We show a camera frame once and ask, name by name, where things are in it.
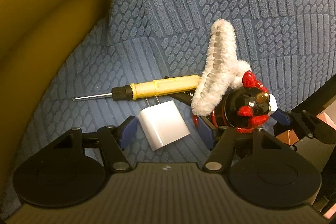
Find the white charger plug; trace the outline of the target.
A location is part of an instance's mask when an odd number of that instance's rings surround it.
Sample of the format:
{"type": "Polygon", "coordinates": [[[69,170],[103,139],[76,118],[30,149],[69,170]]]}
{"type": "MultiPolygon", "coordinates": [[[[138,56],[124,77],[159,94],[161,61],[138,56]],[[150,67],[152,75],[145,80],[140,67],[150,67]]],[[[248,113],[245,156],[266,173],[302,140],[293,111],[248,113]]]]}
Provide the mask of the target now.
{"type": "Polygon", "coordinates": [[[157,151],[188,135],[190,131],[174,101],[151,105],[140,111],[138,120],[152,151],[157,151]]]}

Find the blue textured sofa cover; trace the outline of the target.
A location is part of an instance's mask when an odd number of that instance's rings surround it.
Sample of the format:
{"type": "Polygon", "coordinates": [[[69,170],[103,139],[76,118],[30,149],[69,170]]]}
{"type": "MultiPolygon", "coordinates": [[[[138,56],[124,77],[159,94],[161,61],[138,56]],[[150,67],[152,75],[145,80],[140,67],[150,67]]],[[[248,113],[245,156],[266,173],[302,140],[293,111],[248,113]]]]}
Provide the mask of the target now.
{"type": "Polygon", "coordinates": [[[318,112],[335,96],[335,0],[111,0],[31,114],[1,190],[1,218],[21,207],[12,178],[22,162],[72,127],[95,131],[120,124],[146,105],[72,98],[201,74],[211,26],[220,18],[235,28],[238,58],[282,110],[318,112]]]}

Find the tan leather sofa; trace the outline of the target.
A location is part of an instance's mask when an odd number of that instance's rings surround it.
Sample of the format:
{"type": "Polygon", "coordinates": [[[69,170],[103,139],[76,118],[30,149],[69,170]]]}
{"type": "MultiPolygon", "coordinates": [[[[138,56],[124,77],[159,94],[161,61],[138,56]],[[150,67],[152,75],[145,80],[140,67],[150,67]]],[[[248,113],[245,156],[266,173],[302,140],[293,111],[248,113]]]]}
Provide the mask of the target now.
{"type": "Polygon", "coordinates": [[[111,0],[1,0],[1,190],[31,114],[111,0]]]}

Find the red black lion figurine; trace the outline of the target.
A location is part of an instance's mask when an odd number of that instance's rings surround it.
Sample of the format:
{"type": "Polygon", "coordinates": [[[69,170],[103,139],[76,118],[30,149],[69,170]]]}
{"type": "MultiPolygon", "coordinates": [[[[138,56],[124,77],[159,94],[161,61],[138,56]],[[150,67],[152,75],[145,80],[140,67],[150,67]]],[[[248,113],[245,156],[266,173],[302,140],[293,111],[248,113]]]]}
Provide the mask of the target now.
{"type": "Polygon", "coordinates": [[[228,126],[250,134],[269,117],[270,93],[252,71],[244,73],[243,85],[227,92],[212,113],[206,116],[215,127],[228,126]]]}

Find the yellow handled screwdriver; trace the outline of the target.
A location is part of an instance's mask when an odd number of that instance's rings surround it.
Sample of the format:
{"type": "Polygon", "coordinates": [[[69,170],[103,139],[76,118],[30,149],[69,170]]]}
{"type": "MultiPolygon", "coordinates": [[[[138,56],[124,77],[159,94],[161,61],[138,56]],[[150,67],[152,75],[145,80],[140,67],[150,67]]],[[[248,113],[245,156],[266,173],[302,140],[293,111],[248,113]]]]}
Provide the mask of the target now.
{"type": "Polygon", "coordinates": [[[72,98],[72,101],[96,100],[112,98],[114,101],[135,101],[137,99],[155,96],[165,96],[188,90],[198,86],[201,77],[190,75],[152,80],[145,83],[131,83],[125,86],[112,88],[110,93],[72,98]]]}

